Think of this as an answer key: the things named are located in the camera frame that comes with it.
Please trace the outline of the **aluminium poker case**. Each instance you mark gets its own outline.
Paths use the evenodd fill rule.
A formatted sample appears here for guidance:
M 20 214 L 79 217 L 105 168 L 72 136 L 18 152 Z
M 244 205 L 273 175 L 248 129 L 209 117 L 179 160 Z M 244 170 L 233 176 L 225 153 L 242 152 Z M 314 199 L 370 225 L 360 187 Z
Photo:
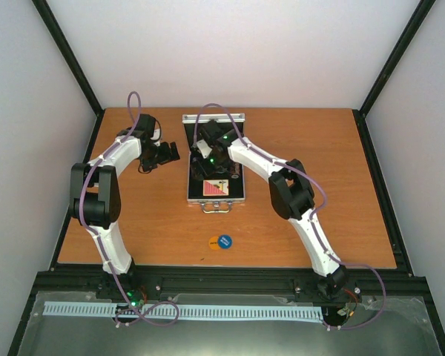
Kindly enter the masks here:
M 227 214 L 245 202 L 245 174 L 228 155 L 229 145 L 243 134 L 244 113 L 184 114 L 188 143 L 187 201 L 205 214 Z

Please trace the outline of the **red playing card deck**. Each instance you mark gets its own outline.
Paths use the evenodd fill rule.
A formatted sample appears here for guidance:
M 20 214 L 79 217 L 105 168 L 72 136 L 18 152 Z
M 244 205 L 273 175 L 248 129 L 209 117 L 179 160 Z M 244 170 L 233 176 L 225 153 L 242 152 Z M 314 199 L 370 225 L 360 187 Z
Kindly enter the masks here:
M 229 181 L 227 179 L 205 179 L 202 184 L 204 197 L 229 195 Z

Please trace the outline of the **brown black chip stack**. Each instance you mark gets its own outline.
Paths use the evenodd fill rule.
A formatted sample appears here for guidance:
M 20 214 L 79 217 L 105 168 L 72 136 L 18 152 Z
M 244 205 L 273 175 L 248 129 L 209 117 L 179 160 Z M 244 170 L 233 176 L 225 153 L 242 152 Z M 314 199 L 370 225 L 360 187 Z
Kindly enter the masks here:
M 232 179 L 239 179 L 240 178 L 240 165 L 234 164 L 230 167 L 229 173 Z

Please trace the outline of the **orange round button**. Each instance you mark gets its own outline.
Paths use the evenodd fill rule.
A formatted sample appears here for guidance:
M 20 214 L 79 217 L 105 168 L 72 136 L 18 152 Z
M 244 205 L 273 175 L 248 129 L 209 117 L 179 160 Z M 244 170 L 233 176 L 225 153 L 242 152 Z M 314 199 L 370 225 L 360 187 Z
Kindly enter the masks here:
M 218 239 L 219 239 L 219 237 L 218 236 L 213 236 L 213 237 L 211 237 L 210 239 L 209 239 L 209 241 L 208 241 L 208 247 L 211 249 L 211 250 L 219 250 L 220 249 L 220 246 L 219 246 L 219 244 L 218 244 Z

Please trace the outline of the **blue small blind button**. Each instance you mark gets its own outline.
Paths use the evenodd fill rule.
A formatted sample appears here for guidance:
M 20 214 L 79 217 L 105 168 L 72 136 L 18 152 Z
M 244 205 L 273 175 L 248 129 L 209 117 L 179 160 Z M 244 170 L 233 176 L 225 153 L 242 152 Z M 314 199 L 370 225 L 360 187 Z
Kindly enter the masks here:
M 233 245 L 233 240 L 229 235 L 222 234 L 217 238 L 217 245 L 221 249 L 229 249 Z

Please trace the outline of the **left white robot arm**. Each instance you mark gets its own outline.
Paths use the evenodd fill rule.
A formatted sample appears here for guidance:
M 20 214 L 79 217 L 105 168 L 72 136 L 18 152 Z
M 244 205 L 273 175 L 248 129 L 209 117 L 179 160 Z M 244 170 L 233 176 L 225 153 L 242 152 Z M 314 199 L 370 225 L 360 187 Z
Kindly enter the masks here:
M 118 274 L 113 289 L 126 299 L 138 293 L 139 279 L 128 273 L 133 259 L 119 230 L 122 202 L 118 178 L 134 161 L 139 163 L 138 172 L 149 174 L 179 159 L 176 143 L 163 142 L 161 134 L 158 120 L 141 114 L 134 126 L 117 134 L 103 154 L 87 163 L 74 164 L 70 171 L 69 215 L 93 238 L 103 270 Z

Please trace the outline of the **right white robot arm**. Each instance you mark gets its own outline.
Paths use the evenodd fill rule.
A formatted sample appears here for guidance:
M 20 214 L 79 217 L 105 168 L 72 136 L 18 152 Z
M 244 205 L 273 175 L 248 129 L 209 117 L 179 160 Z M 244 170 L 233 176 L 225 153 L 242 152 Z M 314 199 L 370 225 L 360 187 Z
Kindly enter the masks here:
M 189 176 L 202 183 L 230 187 L 236 169 L 247 168 L 268 183 L 271 206 L 297 232 L 318 276 L 319 295 L 332 300 L 348 283 L 347 268 L 340 261 L 321 227 L 314 203 L 320 186 L 308 177 L 298 159 L 283 160 L 255 145 L 236 122 L 197 115 L 185 120 L 190 148 Z

